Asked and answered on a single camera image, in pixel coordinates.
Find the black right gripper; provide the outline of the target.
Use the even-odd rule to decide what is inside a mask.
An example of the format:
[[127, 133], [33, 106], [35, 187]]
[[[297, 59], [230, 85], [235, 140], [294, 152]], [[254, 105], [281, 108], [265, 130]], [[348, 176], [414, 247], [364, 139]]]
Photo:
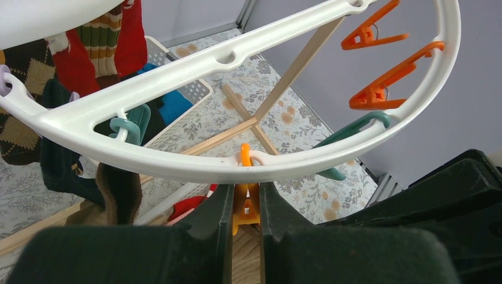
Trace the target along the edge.
[[323, 223], [335, 225], [427, 230], [463, 283], [501, 283], [501, 166], [467, 150], [400, 193]]

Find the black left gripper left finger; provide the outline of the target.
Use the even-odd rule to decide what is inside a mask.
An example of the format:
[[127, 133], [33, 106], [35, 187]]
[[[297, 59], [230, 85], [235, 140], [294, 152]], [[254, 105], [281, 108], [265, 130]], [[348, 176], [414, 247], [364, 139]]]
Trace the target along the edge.
[[230, 283], [233, 185], [171, 226], [52, 227], [27, 244], [9, 283]]

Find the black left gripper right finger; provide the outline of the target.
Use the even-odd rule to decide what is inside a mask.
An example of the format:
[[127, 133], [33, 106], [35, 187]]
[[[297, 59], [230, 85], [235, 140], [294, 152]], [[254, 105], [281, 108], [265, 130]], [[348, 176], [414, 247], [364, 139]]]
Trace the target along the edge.
[[440, 241], [406, 228], [315, 225], [260, 184], [262, 283], [459, 283]]

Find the rim orange clip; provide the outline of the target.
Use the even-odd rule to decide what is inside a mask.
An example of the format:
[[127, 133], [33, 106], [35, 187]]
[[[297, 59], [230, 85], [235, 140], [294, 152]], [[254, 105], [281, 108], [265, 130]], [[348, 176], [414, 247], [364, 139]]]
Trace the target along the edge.
[[260, 224], [259, 190], [258, 183], [236, 184], [234, 186], [233, 235], [237, 234], [240, 225]]

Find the tan ribbed sock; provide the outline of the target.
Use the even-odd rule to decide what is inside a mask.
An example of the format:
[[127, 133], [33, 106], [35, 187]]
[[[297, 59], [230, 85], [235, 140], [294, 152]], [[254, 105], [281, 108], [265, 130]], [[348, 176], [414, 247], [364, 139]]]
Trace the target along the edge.
[[143, 196], [139, 174], [101, 163], [96, 185], [104, 204], [80, 209], [66, 219], [65, 225], [131, 225]]

